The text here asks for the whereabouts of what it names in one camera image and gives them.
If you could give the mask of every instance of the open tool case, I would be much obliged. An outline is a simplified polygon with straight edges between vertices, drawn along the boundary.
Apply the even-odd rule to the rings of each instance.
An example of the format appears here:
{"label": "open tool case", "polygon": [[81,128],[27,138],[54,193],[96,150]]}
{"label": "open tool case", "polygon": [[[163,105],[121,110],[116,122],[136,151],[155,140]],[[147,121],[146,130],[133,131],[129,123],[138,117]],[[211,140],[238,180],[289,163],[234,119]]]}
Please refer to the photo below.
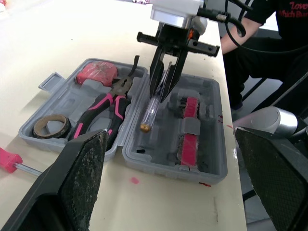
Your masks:
{"label": "open tool case", "polygon": [[[40,149],[61,152],[70,134],[64,138],[41,140],[33,137],[33,126],[44,116],[63,114],[69,118],[74,128],[95,98],[111,90],[94,80],[87,79],[82,85],[75,82],[77,74],[87,64],[96,61],[101,60],[86,60],[68,79],[54,73],[39,86],[51,96],[20,128],[19,136],[22,139]],[[111,63],[117,67],[117,78],[126,77],[132,69],[129,64]],[[131,168],[207,184],[216,184],[223,180],[227,175],[227,162],[219,84],[212,79],[183,74],[169,96],[160,104],[152,131],[143,133],[139,127],[149,101],[147,69],[137,67],[132,77],[133,84],[127,94],[131,104],[126,109],[124,122],[112,148],[105,153],[105,160],[113,158],[117,148],[123,147],[122,155]],[[184,120],[179,115],[180,101],[187,97],[197,98],[199,101],[198,127],[195,122],[190,124],[189,120]],[[109,128],[113,111],[114,106],[111,106],[99,114],[89,131]],[[61,127],[58,122],[49,123],[49,132]],[[195,167],[181,165],[177,159],[181,146],[180,137],[186,132],[200,133]]]}

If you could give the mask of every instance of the screwdriver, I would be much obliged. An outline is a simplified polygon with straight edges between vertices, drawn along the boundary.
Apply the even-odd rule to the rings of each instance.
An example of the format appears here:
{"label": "screwdriver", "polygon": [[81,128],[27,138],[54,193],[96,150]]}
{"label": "screwdriver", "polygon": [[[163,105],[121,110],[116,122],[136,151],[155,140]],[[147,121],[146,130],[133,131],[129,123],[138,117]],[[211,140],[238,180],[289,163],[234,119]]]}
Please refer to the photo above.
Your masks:
{"label": "screwdriver", "polygon": [[24,172],[30,173],[37,177],[42,173],[34,168],[23,165],[22,162],[23,159],[20,155],[9,153],[0,148],[0,168],[3,168],[8,173],[13,173],[17,169],[23,170]]}

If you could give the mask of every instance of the black cable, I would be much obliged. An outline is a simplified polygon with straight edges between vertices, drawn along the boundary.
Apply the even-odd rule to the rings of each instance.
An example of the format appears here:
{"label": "black cable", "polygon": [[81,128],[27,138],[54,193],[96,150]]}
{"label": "black cable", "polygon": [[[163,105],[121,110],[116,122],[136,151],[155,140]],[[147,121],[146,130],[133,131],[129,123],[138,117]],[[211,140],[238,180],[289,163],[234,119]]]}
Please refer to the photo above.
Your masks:
{"label": "black cable", "polygon": [[245,27],[243,26],[243,24],[239,20],[231,17],[229,19],[229,23],[232,23],[233,25],[236,26],[237,33],[239,34],[240,37],[245,37],[245,35],[246,35]]}
{"label": "black cable", "polygon": [[244,4],[242,3],[240,0],[229,0],[230,2],[234,3],[235,5],[237,5],[238,7],[240,7],[241,9],[245,10],[245,11],[252,11],[253,9],[248,6],[248,4]]}
{"label": "black cable", "polygon": [[[251,0],[246,0],[245,5],[248,6],[249,3],[250,3],[250,1],[251,1]],[[239,15],[239,21],[240,21],[240,22],[241,22],[242,19],[243,19],[243,16],[244,16],[244,14],[245,14],[245,11],[246,11],[245,9],[242,9],[241,12],[240,12],[240,15]]]}
{"label": "black cable", "polygon": [[241,37],[244,37],[246,35],[245,27],[236,18],[231,17],[231,15],[228,12],[199,8],[197,16],[208,18],[210,20],[220,23],[225,23],[225,24],[232,23],[237,27]]}
{"label": "black cable", "polygon": [[[228,0],[225,1],[225,12],[228,12]],[[298,52],[302,52],[307,50],[308,51],[308,45],[305,45],[303,47],[294,49],[294,50],[290,50],[290,51],[259,51],[259,50],[254,50],[248,47],[244,47],[241,44],[239,44],[234,37],[232,36],[228,24],[226,24],[226,30],[227,30],[227,34],[229,35],[231,41],[240,49],[244,49],[247,51],[253,51],[253,52],[258,52],[258,53],[263,53],[263,54],[291,54],[291,53],[298,53]]]}

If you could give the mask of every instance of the brown tape roll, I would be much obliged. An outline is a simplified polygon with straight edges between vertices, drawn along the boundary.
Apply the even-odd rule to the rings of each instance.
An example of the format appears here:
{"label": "brown tape roll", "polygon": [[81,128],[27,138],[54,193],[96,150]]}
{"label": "brown tape roll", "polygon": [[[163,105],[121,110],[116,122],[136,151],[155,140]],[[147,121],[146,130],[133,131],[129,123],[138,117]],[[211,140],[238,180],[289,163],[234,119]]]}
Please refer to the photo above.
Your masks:
{"label": "brown tape roll", "polygon": [[[54,133],[50,133],[50,134],[43,134],[41,131],[44,127],[46,127],[46,125],[48,124],[48,122],[50,121],[59,121],[59,122],[63,122],[63,126],[59,131],[56,131]],[[50,139],[50,138],[62,138],[64,136],[66,136],[70,129],[71,129],[71,123],[69,122],[69,119],[66,118],[64,115],[61,114],[54,114],[54,115],[48,115],[45,116],[41,119],[39,119],[32,130],[33,136],[35,138],[38,139]]]}

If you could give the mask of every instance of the white table surface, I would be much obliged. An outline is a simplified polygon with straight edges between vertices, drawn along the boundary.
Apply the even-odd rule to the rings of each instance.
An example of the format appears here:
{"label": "white table surface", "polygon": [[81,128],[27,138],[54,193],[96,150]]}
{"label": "white table surface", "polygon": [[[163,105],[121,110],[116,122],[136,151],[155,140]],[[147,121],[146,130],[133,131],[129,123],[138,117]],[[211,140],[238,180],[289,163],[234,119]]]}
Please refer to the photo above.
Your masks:
{"label": "white table surface", "polygon": [[[113,0],[47,0],[0,19],[0,147],[18,153],[26,165],[44,171],[57,153],[28,146],[19,128],[48,98],[38,85],[57,71],[68,77],[85,59],[102,58],[150,67],[155,47],[136,41],[139,31],[155,35],[150,6]],[[209,22],[201,41],[220,45],[218,26]],[[244,207],[222,54],[189,54],[184,73],[220,84],[228,175],[201,184],[149,175],[125,166],[118,150],[104,165],[91,231],[245,231]],[[135,177],[139,184],[129,179]],[[0,228],[35,177],[0,170]]]}

